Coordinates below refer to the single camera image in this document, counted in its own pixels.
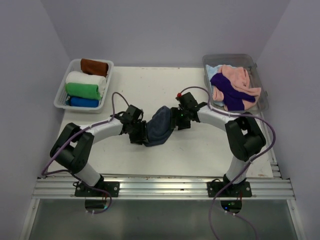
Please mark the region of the green rolled towel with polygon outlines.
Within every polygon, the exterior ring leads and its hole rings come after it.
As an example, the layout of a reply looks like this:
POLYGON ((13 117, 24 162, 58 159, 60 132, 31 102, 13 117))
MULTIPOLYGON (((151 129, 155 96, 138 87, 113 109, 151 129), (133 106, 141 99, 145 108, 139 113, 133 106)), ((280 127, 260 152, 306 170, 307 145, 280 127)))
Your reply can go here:
POLYGON ((100 100, 102 98, 99 87, 96 84, 67 83, 65 91, 72 97, 79 97, 91 100, 100 100))

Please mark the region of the pink towel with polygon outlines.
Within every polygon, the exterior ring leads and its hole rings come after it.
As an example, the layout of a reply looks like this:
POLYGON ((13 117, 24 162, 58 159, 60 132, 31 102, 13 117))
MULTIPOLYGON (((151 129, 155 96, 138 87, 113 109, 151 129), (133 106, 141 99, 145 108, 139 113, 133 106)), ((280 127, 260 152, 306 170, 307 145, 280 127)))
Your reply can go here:
POLYGON ((262 89, 260 87, 250 87, 250 76, 245 68, 222 65, 220 71, 226 78, 229 79, 231 85, 236 90, 254 96, 257 103, 262 89))

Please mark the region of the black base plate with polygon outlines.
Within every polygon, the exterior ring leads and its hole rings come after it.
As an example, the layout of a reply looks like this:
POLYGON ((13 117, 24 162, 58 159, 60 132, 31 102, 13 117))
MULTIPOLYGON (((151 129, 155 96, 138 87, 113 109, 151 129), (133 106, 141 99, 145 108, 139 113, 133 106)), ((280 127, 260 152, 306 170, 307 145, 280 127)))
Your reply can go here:
POLYGON ((74 182, 74 195, 84 198, 112 197, 117 198, 120 191, 120 183, 118 181, 102 181, 95 186, 88 186, 83 182, 74 182))
MULTIPOLYGON (((208 181, 206 183, 208 197, 214 198, 226 185, 226 180, 220 181, 216 178, 212 181, 208 181)), ((238 184, 231 184, 228 186, 218 195, 218 198, 251 198, 252 196, 251 185, 248 181, 244 180, 238 184)))

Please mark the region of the aluminium front rail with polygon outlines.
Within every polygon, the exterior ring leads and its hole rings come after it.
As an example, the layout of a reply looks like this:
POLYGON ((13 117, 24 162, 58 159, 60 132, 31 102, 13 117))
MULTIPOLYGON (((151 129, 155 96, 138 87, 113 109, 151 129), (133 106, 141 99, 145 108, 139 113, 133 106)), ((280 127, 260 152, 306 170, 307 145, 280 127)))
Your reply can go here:
MULTIPOLYGON (((215 193, 209 177, 169 176, 105 176, 118 200, 208 200, 215 193)), ((60 174, 36 181, 34 199, 75 199, 76 180, 60 174)), ((281 178, 249 178, 234 191, 230 199, 293 200, 290 180, 281 178)))

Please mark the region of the white rolled towel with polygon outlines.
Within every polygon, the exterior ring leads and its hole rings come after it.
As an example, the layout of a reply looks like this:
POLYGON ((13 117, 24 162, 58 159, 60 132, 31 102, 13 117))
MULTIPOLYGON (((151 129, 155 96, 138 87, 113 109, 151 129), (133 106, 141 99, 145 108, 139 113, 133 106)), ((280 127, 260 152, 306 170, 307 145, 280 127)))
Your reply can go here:
POLYGON ((78 83, 78 84, 91 84, 98 85, 101 98, 104 95, 104 91, 107 85, 107 79, 104 76, 99 75, 89 75, 79 71, 71 71, 65 80, 65 84, 68 83, 78 83))

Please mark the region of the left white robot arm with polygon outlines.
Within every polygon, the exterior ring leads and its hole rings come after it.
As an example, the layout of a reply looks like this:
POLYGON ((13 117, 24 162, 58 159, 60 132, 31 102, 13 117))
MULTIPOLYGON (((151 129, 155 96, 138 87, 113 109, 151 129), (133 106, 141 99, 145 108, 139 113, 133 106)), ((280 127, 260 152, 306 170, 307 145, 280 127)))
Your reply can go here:
POLYGON ((142 144, 147 139, 143 110, 129 105, 122 112, 90 125, 67 124, 50 151, 50 157, 86 184, 92 196, 103 193, 103 177, 88 163, 92 146, 104 139, 128 134, 130 142, 142 144))

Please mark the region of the blue rolled towel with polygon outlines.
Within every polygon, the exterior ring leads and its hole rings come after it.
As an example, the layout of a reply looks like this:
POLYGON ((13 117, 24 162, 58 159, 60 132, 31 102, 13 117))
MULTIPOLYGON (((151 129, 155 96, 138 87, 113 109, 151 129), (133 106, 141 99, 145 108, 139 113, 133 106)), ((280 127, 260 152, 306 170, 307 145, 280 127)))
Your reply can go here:
POLYGON ((65 103, 71 107, 96 108, 99 106, 99 100, 87 99, 76 96, 67 96, 65 103))

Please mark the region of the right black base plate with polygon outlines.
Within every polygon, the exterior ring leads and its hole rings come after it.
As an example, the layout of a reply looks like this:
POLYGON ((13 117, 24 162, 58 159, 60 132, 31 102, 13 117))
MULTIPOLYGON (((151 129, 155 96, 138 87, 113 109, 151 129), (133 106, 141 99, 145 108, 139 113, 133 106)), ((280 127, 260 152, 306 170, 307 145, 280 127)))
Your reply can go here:
MULTIPOLYGON (((212 181, 208 181, 206 183, 208 197, 214 198, 226 185, 226 180, 220 181, 216 178, 212 181)), ((218 195, 218 198, 251 198, 252 196, 251 185, 248 181, 244 180, 238 184, 231 184, 228 186, 218 195)))

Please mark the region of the dark grey-blue towel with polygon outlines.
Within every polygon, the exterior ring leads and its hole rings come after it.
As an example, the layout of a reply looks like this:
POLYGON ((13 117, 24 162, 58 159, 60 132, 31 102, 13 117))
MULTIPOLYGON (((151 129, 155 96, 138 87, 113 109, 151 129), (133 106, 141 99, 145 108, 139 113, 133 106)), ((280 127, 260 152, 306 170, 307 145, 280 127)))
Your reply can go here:
POLYGON ((146 124, 147 142, 145 147, 154 147, 163 145, 171 136, 173 129, 171 128, 171 109, 162 106, 152 116, 146 124))

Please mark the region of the purple towel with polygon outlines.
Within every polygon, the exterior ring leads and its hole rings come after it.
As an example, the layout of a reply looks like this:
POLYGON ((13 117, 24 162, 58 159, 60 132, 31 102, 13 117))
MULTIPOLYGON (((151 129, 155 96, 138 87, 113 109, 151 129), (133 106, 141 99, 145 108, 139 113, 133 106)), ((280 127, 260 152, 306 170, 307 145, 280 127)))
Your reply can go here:
POLYGON ((210 84, 213 86, 212 99, 222 102, 226 111, 245 111, 256 104, 254 96, 236 90, 222 73, 216 73, 210 79, 210 84))

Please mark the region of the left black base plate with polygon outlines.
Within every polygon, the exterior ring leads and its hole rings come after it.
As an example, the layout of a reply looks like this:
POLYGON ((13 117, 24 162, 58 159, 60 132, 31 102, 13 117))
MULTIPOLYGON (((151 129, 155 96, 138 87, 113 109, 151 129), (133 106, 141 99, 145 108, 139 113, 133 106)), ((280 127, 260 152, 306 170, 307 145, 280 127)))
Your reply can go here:
POLYGON ((120 183, 118 181, 102 181, 95 186, 88 186, 83 182, 74 182, 74 195, 84 198, 112 197, 117 198, 120 191, 120 183))

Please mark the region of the white plastic basket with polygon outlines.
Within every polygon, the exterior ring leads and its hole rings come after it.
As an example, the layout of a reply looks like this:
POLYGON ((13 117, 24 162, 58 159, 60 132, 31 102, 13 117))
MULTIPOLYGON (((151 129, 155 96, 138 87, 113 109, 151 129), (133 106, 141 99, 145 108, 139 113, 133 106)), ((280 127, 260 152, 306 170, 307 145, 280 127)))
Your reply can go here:
POLYGON ((114 70, 110 60, 74 59, 64 74, 54 106, 72 112, 101 113, 114 70))

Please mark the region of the clear grey plastic bin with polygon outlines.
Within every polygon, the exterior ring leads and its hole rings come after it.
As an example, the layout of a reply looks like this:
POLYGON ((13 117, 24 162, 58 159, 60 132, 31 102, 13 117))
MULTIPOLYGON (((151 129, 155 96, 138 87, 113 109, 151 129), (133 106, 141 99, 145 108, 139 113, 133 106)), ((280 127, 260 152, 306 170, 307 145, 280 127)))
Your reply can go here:
POLYGON ((233 94, 244 94, 236 102, 243 104, 245 112, 259 114, 269 109, 267 92, 261 83, 257 64, 250 55, 244 53, 207 54, 202 57, 202 63, 204 83, 210 94, 210 103, 214 107, 221 110, 231 109, 224 103, 228 95, 213 85, 211 81, 214 76, 222 76, 230 83, 233 94))

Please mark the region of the brown towel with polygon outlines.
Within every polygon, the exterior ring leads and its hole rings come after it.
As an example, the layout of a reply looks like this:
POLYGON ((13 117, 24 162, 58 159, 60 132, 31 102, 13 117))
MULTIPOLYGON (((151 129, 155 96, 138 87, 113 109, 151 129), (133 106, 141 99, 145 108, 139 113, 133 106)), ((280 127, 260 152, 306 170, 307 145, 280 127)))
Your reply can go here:
POLYGON ((105 62, 82 58, 80 60, 80 69, 88 75, 97 75, 106 77, 109 70, 109 65, 105 62))

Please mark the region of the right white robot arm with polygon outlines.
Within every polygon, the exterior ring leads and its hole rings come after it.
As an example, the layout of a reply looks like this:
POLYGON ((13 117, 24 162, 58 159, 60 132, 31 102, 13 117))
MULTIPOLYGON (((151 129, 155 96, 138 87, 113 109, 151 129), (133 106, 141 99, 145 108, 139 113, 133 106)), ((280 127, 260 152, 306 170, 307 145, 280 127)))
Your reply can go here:
POLYGON ((260 126, 251 114, 229 116, 225 112, 215 112, 206 102, 198 103, 190 92, 178 93, 178 107, 172 107, 171 128, 189 129, 191 122, 208 124, 225 131, 229 148, 233 154, 226 174, 223 176, 223 192, 235 196, 246 181, 249 160, 257 156, 266 145, 260 126))

